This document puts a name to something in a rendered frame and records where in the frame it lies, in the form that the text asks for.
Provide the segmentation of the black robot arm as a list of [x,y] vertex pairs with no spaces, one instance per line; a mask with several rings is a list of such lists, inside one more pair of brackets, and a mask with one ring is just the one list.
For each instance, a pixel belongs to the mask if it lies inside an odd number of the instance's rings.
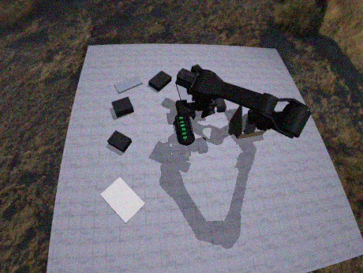
[[[181,69],[176,84],[186,88],[189,94],[201,99],[225,99],[249,108],[248,123],[256,123],[259,130],[273,129],[286,137],[299,137],[312,113],[308,107],[296,99],[280,99],[269,93],[258,93],[236,85],[228,84],[208,69],[198,69],[197,73]],[[275,111],[277,102],[288,104],[283,112]]]

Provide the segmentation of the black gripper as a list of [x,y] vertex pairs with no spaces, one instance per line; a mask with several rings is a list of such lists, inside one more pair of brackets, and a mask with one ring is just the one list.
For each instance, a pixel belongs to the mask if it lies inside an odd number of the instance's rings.
[[[201,99],[196,97],[195,102],[187,103],[186,99],[176,101],[176,109],[179,117],[190,116],[193,119],[196,117],[195,111],[203,111],[201,118],[205,118],[211,114],[215,114],[215,107],[217,107],[217,112],[224,112],[226,109],[226,104],[224,99]],[[215,102],[214,102],[215,101]]]

